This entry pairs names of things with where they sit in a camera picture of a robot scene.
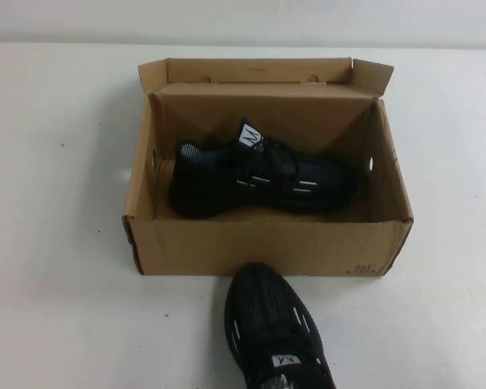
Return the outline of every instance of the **shoelace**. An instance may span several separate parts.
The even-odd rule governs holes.
[[[271,166],[274,177],[279,177],[281,175],[279,167],[274,161],[274,149],[280,152],[286,151],[292,158],[295,171],[294,174],[289,177],[289,183],[287,184],[286,189],[291,190],[296,185],[297,181],[299,180],[299,176],[301,175],[301,167],[299,164],[299,160],[295,155],[295,152],[290,146],[288,146],[286,143],[279,142],[278,140],[275,140],[270,136],[264,135],[262,139],[252,147],[252,149],[258,152],[262,152],[263,158],[249,158],[245,164],[244,178],[249,187],[252,186],[252,176],[254,174],[262,174],[265,171],[267,165]],[[280,184],[277,182],[277,180],[273,179],[271,181],[275,185]]]

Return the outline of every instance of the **shoe tongue label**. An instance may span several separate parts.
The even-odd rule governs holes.
[[[272,355],[272,363],[274,367],[297,365],[301,363],[301,360],[295,355]]]
[[[262,135],[259,134],[257,130],[253,127],[249,126],[248,124],[244,124],[243,128],[241,129],[241,134],[239,141],[243,143],[245,146],[253,147],[256,143],[258,143],[262,139]]]

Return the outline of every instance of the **open cardboard box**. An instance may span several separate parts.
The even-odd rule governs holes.
[[[139,67],[147,94],[122,221],[147,275],[230,275],[264,261],[283,275],[381,276],[413,223],[380,96],[393,67],[335,59],[167,59]],[[168,204],[179,139],[225,143],[241,117],[362,172],[340,212],[242,207],[187,220]]]

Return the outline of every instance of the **shoe sole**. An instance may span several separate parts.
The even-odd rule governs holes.
[[[263,199],[262,201],[253,201],[252,199],[232,198],[219,199],[213,201],[212,198],[204,199],[201,197],[193,197],[184,191],[175,189],[173,183],[169,188],[169,202],[173,210],[189,219],[204,219],[219,215],[221,213],[230,211],[231,209],[244,207],[248,205],[258,205],[264,207],[271,207],[281,211],[291,213],[316,213],[316,212],[331,212],[342,208],[348,200],[321,200],[321,201],[303,201],[294,199]]]

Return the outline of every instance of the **black shoe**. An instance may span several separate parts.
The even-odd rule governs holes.
[[[225,334],[249,389],[278,382],[299,389],[335,389],[308,310],[267,265],[246,265],[232,280]]]
[[[169,198],[177,213],[192,218],[246,204],[328,212],[343,207],[357,185],[346,165],[295,152],[242,120],[238,139],[223,147],[177,144]]]

